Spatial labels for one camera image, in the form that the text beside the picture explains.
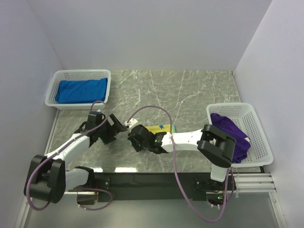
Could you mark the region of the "right white plastic basket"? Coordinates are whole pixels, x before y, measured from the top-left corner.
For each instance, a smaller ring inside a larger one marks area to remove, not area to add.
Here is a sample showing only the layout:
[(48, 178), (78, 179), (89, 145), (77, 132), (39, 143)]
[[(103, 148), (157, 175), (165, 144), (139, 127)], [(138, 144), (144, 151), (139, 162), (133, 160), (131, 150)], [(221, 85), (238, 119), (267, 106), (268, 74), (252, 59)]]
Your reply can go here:
[(217, 113), (228, 117), (249, 137), (251, 147), (247, 152), (247, 158), (241, 163), (232, 164), (233, 168), (259, 167), (273, 162), (270, 146), (252, 105), (240, 102), (216, 103), (209, 104), (206, 111), (210, 124), (212, 124), (210, 114)]

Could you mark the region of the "aluminium rail frame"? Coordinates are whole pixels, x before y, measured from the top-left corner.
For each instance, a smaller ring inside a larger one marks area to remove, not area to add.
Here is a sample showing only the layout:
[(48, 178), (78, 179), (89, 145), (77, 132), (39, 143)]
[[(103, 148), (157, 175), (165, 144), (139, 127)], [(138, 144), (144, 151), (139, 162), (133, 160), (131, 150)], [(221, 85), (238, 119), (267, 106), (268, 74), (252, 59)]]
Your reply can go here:
[(276, 192), (276, 187), (270, 173), (237, 173), (234, 174), (234, 178), (237, 192)]

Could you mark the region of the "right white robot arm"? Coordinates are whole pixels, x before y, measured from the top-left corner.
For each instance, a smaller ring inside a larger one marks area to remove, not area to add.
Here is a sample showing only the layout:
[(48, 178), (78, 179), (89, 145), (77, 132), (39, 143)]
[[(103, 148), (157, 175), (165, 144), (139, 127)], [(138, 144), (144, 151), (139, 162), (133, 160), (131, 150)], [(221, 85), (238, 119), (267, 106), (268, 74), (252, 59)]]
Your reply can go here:
[(193, 132), (156, 134), (137, 125), (128, 133), (128, 140), (137, 152), (147, 149), (155, 154), (173, 151), (202, 153), (212, 163), (209, 184), (215, 190), (226, 184), (226, 172), (231, 167), (236, 146), (234, 137), (211, 124)]

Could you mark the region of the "left white plastic basket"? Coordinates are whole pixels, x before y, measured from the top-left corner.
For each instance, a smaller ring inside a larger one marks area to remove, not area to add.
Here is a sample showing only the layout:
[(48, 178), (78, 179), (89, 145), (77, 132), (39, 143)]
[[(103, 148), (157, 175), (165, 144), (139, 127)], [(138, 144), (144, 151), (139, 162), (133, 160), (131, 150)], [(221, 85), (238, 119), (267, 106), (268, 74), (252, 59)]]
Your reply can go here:
[(59, 110), (90, 109), (93, 102), (103, 109), (111, 85), (111, 72), (106, 69), (59, 70), (47, 89), (45, 104)]

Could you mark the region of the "white plastic basket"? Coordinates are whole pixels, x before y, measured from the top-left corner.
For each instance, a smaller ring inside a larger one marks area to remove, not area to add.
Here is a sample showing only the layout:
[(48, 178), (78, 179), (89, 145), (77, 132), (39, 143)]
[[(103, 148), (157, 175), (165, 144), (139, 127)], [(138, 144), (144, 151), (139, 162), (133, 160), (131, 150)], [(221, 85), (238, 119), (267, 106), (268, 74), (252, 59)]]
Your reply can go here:
[(247, 152), (247, 158), (241, 163), (232, 164), (233, 168), (259, 167), (273, 162), (270, 146), (252, 105), (240, 102), (216, 103), (209, 104), (206, 111), (210, 124), (212, 124), (210, 114), (217, 113), (228, 117), (249, 137), (251, 147)]
[(90, 109), (93, 102), (103, 109), (111, 85), (111, 72), (106, 69), (59, 70), (47, 89), (45, 104), (59, 110)]

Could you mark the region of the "yellow teal patterned towel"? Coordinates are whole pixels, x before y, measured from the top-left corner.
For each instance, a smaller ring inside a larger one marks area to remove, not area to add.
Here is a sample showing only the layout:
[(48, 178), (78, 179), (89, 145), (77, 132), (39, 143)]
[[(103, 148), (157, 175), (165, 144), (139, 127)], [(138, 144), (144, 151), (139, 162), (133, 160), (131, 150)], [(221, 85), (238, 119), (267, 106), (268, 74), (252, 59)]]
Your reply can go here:
[(169, 132), (170, 127), (171, 127), (170, 124), (160, 124), (160, 125), (146, 126), (145, 128), (147, 128), (148, 131), (152, 132), (153, 134), (156, 134), (160, 132)]

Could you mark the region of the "blue towel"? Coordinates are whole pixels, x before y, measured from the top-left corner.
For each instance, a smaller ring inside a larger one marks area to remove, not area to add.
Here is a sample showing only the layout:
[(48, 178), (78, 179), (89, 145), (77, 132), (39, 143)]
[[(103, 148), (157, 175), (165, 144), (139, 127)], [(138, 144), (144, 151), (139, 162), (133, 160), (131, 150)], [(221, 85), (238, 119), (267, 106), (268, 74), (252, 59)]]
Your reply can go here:
[(104, 101), (107, 90), (107, 78), (99, 80), (63, 80), (59, 83), (55, 100), (59, 104), (88, 104)]

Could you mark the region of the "purple towel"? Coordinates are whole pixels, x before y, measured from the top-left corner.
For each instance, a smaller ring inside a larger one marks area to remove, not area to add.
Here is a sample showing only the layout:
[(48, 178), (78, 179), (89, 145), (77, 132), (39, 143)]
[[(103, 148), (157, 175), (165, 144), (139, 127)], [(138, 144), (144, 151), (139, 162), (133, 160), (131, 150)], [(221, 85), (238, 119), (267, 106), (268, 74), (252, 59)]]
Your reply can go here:
[(232, 162), (241, 163), (244, 159), (247, 158), (247, 152), (251, 147), (249, 137), (242, 130), (240, 130), (228, 117), (221, 116), (217, 113), (211, 113), (210, 117), (211, 122), (214, 126), (236, 139), (236, 146)]

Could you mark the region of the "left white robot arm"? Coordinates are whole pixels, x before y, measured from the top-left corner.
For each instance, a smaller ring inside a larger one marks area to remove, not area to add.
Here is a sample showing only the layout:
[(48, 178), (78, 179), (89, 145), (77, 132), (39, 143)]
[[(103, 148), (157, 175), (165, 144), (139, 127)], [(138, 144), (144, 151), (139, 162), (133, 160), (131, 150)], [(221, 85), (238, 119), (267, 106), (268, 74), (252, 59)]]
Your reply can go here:
[(94, 170), (76, 166), (69, 171), (70, 163), (98, 140), (109, 144), (116, 140), (118, 133), (127, 130), (128, 127), (121, 124), (114, 114), (91, 111), (67, 142), (48, 155), (36, 155), (31, 160), (24, 195), (27, 199), (58, 203), (68, 190), (77, 187), (92, 190), (97, 186)]

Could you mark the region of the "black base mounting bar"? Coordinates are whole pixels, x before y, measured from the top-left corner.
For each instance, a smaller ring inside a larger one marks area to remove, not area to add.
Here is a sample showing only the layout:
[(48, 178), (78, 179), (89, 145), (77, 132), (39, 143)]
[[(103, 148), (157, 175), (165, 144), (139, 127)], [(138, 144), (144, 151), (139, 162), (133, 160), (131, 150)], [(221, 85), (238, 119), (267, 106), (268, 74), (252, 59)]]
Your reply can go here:
[[(223, 197), (225, 183), (212, 181), (207, 172), (183, 172), (178, 177), (193, 201)], [(95, 184), (90, 187), (109, 191), (114, 200), (183, 199), (174, 173), (95, 173)]]

